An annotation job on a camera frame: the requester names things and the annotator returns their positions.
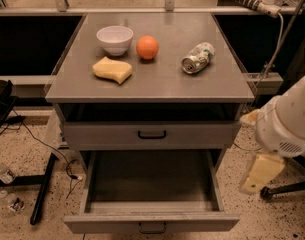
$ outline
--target white bowl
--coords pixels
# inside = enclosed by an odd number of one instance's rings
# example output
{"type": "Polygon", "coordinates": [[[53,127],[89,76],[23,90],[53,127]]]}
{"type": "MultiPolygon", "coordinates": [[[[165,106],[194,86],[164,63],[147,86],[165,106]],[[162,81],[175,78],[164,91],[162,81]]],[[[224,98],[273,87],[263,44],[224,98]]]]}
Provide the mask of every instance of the white bowl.
{"type": "Polygon", "coordinates": [[[110,26],[96,33],[100,46],[113,56],[125,53],[132,42],[133,31],[124,26],[110,26]]]}

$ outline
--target gray cabinet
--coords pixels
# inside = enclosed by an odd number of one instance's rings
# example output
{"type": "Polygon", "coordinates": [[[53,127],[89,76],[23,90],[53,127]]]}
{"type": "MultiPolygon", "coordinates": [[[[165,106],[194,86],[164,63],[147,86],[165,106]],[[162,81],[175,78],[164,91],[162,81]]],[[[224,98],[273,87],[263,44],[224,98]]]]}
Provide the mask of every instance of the gray cabinet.
{"type": "Polygon", "coordinates": [[[46,98],[87,172],[80,214],[64,220],[72,232],[227,231],[238,222],[224,212],[215,173],[253,95],[210,14],[87,15],[46,98]],[[144,62],[132,43],[116,58],[133,66],[120,86],[90,70],[106,55],[96,31],[125,23],[134,40],[156,37],[160,52],[144,62]],[[203,41],[216,59],[185,74],[181,58],[203,41]]]}

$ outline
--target clear bottle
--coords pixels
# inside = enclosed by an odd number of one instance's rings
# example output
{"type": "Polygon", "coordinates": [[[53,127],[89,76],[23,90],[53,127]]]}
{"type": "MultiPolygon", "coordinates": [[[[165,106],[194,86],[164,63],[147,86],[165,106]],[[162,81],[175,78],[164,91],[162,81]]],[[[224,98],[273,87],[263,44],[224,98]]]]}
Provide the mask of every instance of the clear bottle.
{"type": "Polygon", "coordinates": [[[6,190],[0,191],[0,199],[4,200],[6,206],[13,212],[19,212],[24,209],[24,202],[14,193],[8,193],[6,190]]]}
{"type": "Polygon", "coordinates": [[[14,173],[5,164],[0,163],[0,180],[4,184],[10,184],[14,181],[14,173]]]}

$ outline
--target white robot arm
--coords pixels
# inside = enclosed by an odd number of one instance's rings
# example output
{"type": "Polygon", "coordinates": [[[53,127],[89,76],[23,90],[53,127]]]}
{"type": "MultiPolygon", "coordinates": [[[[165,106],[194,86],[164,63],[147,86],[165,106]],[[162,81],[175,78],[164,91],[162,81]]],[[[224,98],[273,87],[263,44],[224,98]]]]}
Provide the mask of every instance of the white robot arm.
{"type": "Polygon", "coordinates": [[[241,191],[249,194],[260,191],[284,169],[284,157],[305,152],[305,76],[251,114],[246,120],[254,119],[256,141],[264,150],[256,154],[241,182],[241,191]]]}

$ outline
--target orange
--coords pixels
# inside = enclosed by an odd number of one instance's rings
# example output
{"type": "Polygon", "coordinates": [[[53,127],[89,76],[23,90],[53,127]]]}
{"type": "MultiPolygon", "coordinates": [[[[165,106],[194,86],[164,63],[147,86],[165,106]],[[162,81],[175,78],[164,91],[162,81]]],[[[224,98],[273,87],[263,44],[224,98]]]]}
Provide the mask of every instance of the orange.
{"type": "Polygon", "coordinates": [[[145,60],[155,58],[159,51],[159,44],[152,36],[142,36],[136,44],[136,52],[145,60]]]}

